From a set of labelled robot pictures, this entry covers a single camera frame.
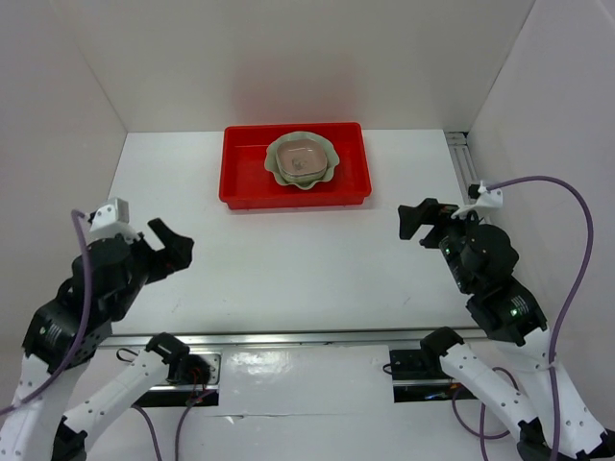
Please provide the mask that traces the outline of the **aluminium rail right side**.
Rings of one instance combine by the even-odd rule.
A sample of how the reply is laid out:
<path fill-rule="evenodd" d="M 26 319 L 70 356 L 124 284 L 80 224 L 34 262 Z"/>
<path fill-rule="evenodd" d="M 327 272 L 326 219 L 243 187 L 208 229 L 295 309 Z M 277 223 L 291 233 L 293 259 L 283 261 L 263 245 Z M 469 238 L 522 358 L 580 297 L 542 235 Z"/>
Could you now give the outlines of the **aluminium rail right side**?
<path fill-rule="evenodd" d="M 463 202 L 470 204 L 472 199 L 468 195 L 468 189 L 472 184 L 478 184 L 480 178 L 470 154 L 467 134 L 463 132 L 444 132 L 444 135 L 453 161 Z"/>

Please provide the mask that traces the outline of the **aluminium rail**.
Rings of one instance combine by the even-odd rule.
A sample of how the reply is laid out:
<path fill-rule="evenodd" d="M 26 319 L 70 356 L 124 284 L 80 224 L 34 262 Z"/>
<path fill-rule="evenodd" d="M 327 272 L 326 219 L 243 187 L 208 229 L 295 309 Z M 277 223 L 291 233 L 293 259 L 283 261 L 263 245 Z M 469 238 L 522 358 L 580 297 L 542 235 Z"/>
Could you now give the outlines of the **aluminium rail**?
<path fill-rule="evenodd" d="M 470 154 L 467 134 L 463 132 L 444 132 L 444 135 L 453 161 L 463 202 L 470 204 L 472 199 L 468 195 L 468 189 L 472 184 L 478 184 L 480 178 Z"/>
<path fill-rule="evenodd" d="M 486 339 L 478 328 L 457 328 L 464 340 Z M 393 344 L 414 343 L 430 334 L 432 329 L 373 329 L 373 330 L 332 330 L 332 331 L 290 331 L 259 333 L 215 333 L 181 334 L 178 339 L 190 347 L 290 347 L 334 344 Z M 150 341 L 147 335 L 114 335 L 102 343 L 101 348 L 141 348 Z"/>

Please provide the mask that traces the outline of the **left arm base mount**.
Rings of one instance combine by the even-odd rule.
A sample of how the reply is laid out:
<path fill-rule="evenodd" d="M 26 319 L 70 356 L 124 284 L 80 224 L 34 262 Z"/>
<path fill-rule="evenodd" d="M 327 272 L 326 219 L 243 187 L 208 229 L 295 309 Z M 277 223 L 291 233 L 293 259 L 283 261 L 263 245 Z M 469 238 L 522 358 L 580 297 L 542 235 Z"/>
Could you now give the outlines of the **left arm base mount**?
<path fill-rule="evenodd" d="M 219 378 L 222 355 L 217 352 L 191 354 L 178 375 L 155 385 L 137 401 L 149 407 L 182 407 L 199 399 L 197 406 L 216 406 L 219 401 Z"/>

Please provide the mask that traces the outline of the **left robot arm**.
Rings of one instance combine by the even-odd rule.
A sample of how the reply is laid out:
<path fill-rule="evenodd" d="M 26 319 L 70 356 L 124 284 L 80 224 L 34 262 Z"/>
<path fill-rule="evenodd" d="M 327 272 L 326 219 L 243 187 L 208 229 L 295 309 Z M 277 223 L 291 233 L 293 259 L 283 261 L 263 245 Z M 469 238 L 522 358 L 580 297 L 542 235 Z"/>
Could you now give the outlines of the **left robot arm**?
<path fill-rule="evenodd" d="M 84 460 L 102 433 L 151 387 L 182 381 L 190 348 L 170 333 L 153 336 L 117 377 L 69 409 L 68 401 L 111 325 L 122 320 L 141 289 L 185 270 L 193 239 L 169 229 L 160 218 L 148 223 L 162 247 L 143 234 L 122 234 L 86 243 L 74 224 L 81 253 L 72 276 L 40 307 L 22 343 L 21 376 L 11 405 L 2 410 L 4 460 Z"/>

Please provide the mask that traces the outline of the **aluminium rail front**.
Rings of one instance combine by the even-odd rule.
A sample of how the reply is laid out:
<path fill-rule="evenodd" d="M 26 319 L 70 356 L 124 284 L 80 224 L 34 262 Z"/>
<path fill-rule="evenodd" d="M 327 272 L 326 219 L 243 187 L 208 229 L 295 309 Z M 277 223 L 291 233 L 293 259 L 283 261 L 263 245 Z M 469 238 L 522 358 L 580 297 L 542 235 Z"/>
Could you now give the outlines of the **aluminium rail front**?
<path fill-rule="evenodd" d="M 486 339 L 478 328 L 457 328 L 464 340 Z M 430 334 L 432 329 L 373 329 L 373 330 L 332 330 L 332 331 L 290 331 L 259 333 L 215 333 L 181 334 L 178 339 L 190 347 L 290 347 L 334 344 L 393 344 L 414 343 Z M 147 335 L 114 335 L 102 343 L 101 348 L 141 348 L 150 341 Z"/>

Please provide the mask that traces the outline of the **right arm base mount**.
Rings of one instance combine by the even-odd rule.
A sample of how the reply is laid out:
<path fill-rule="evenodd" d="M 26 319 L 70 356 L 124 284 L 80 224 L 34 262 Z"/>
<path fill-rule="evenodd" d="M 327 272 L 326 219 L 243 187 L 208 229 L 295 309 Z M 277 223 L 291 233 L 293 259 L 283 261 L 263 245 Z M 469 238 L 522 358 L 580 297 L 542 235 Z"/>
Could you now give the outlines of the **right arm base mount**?
<path fill-rule="evenodd" d="M 390 350 L 382 370 L 392 379 L 395 402 L 474 400 L 457 380 L 433 368 L 419 349 Z"/>

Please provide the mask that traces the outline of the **red plastic bin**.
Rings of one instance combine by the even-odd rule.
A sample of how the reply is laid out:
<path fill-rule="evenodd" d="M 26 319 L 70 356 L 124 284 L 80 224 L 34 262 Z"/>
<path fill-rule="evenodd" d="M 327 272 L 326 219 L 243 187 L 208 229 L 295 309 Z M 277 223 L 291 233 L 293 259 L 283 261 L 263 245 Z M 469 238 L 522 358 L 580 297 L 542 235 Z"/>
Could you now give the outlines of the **red plastic bin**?
<path fill-rule="evenodd" d="M 332 179 L 309 190 L 280 185 L 265 169 L 266 148 L 284 134 L 316 133 L 340 157 Z M 232 210 L 354 206 L 372 186 L 362 128 L 357 122 L 230 126 L 224 131 L 219 198 Z"/>

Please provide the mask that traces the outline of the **purple square plate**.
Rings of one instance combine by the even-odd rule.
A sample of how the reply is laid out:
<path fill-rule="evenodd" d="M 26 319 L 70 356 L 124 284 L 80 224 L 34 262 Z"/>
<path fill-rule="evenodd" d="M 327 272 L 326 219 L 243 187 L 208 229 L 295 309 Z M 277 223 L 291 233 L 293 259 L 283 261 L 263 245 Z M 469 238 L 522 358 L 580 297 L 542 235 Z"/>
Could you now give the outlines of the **purple square plate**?
<path fill-rule="evenodd" d="M 281 177 L 286 182 L 294 182 L 294 183 L 304 183 L 304 182 L 313 182 L 319 181 L 322 177 L 325 176 L 327 170 L 321 170 L 313 173 L 305 173 L 305 174 L 291 174 L 288 172 L 282 171 L 280 173 Z"/>

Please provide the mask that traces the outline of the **large green scalloped bowl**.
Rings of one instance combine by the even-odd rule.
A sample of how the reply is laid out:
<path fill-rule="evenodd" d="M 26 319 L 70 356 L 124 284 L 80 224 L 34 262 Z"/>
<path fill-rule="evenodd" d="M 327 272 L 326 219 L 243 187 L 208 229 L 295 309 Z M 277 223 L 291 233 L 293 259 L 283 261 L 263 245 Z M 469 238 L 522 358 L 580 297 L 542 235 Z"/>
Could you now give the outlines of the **large green scalloped bowl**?
<path fill-rule="evenodd" d="M 304 182 L 304 183 L 294 183 L 294 182 L 286 182 L 280 175 L 281 170 L 279 169 L 277 160 L 276 160 L 276 151 L 278 147 L 285 141 L 290 140 L 298 140 L 298 139 L 311 139 L 318 142 L 325 150 L 328 159 L 328 168 L 327 173 L 324 177 L 322 177 L 319 181 L 313 182 Z M 264 168 L 267 172 L 271 173 L 278 185 L 281 186 L 295 186 L 301 190 L 310 190 L 319 182 L 330 182 L 334 176 L 335 169 L 340 165 L 340 157 L 336 152 L 335 148 L 331 141 L 327 138 L 312 132 L 292 132 L 287 133 L 280 136 L 273 143 L 271 143 L 266 148 L 266 157 L 264 161 Z"/>

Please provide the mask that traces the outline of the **brown square plate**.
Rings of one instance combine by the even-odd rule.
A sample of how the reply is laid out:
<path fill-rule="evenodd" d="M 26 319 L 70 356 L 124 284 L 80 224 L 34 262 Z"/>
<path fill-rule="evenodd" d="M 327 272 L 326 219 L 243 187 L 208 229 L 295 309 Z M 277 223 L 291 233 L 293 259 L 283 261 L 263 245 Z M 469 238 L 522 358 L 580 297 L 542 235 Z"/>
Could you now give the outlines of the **brown square plate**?
<path fill-rule="evenodd" d="M 291 174 L 305 174 L 328 168 L 324 148 L 311 139 L 283 142 L 276 151 L 279 169 Z"/>

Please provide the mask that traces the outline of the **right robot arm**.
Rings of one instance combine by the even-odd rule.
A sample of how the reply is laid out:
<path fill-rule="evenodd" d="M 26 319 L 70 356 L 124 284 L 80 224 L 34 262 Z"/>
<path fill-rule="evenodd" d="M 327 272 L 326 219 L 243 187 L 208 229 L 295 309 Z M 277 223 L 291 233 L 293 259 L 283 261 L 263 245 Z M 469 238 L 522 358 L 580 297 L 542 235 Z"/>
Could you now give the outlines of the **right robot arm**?
<path fill-rule="evenodd" d="M 513 276 L 519 255 L 506 232 L 483 224 L 475 211 L 427 198 L 399 206 L 399 235 L 422 226 L 425 249 L 439 251 L 472 319 L 507 358 L 521 390 L 485 365 L 452 328 L 420 342 L 429 376 L 458 380 L 506 426 L 524 460 L 595 460 L 614 455 L 614 433 L 589 411 L 563 365 L 549 356 L 552 333 L 537 300 Z"/>

